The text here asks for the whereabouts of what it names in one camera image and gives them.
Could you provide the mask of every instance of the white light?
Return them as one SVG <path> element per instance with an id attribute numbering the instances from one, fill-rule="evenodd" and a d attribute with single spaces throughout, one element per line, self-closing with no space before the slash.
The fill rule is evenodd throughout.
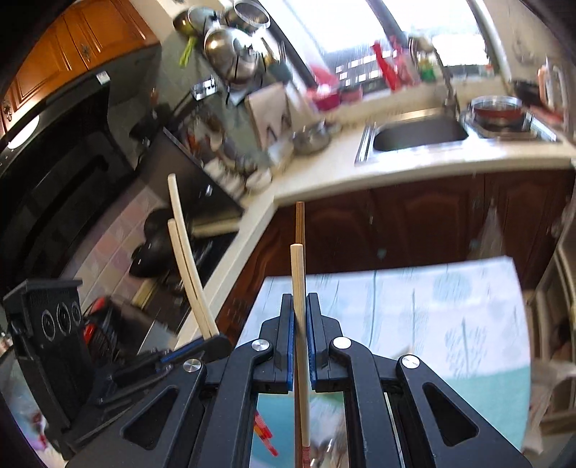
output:
<path id="1" fill-rule="evenodd" d="M 8 143 L 8 148 L 14 149 L 18 148 L 22 143 L 24 143 L 36 130 L 38 126 L 38 122 L 40 122 L 40 116 L 37 115 L 34 117 L 26 126 L 20 130 L 20 132 Z"/>

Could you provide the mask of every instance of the window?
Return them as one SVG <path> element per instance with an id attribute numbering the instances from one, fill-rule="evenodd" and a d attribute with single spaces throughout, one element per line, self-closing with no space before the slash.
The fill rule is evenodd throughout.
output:
<path id="1" fill-rule="evenodd" d="M 478 74 L 489 63 L 467 0 L 260 0 L 294 52 L 318 76 L 328 70 L 340 85 L 364 92 L 386 87 L 372 50 L 389 38 L 404 47 L 408 35 L 432 41 L 454 75 Z"/>

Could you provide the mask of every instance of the patterned tablecloth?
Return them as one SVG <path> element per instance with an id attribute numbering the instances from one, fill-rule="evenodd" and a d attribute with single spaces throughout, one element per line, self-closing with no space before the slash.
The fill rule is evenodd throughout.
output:
<path id="1" fill-rule="evenodd" d="M 521 447 L 530 397 L 530 343 L 510 258 L 309 275 L 306 290 L 318 293 L 322 314 L 337 319 L 345 336 L 380 356 L 416 354 Z M 282 294 L 291 292 L 289 277 L 266 278 L 238 345 L 256 338 L 262 322 L 279 314 Z M 277 447 L 281 456 L 274 459 L 255 439 L 255 466 L 290 466 L 293 412 L 289 415 L 290 404 L 279 398 L 287 400 L 262 396 L 258 408 L 274 434 L 272 442 L 284 450 Z"/>

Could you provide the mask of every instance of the kitchen cabinet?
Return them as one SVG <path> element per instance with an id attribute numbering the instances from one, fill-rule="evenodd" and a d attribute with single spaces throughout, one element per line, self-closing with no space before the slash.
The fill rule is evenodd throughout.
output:
<path id="1" fill-rule="evenodd" d="M 573 171 L 521 171 L 486 175 L 486 209 L 497 209 L 506 255 L 514 259 L 523 288 L 533 289 L 556 246 L 552 224 L 574 187 Z"/>
<path id="2" fill-rule="evenodd" d="M 10 130 L 36 104 L 88 70 L 62 18 L 40 37 L 16 74 L 2 102 L 2 120 Z"/>
<path id="3" fill-rule="evenodd" d="M 395 229 L 402 266 L 466 260 L 483 223 L 484 177 L 463 176 L 375 189 L 382 222 Z"/>
<path id="4" fill-rule="evenodd" d="M 280 208 L 262 234 L 216 318 L 218 330 L 238 341 L 244 323 L 268 276 L 291 274 L 290 245 L 295 239 L 295 208 Z"/>
<path id="5" fill-rule="evenodd" d="M 521 286 L 535 287 L 554 251 L 550 235 L 572 194 L 574 171 L 503 172 L 398 184 L 306 202 L 308 274 L 466 260 L 492 200 L 505 254 Z M 290 275 L 294 206 L 278 209 L 217 318 L 236 343 L 267 276 Z"/>
<path id="6" fill-rule="evenodd" d="M 89 69 L 158 42 L 128 0 L 84 0 L 68 8 L 64 19 Z"/>

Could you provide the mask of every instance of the stainless steel sink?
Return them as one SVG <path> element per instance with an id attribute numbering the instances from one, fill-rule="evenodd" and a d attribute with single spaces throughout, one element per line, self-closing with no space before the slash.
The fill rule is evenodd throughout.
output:
<path id="1" fill-rule="evenodd" d="M 410 112 L 386 124 L 366 126 L 356 162 L 364 162 L 380 153 L 461 142 L 468 132 L 443 108 Z"/>

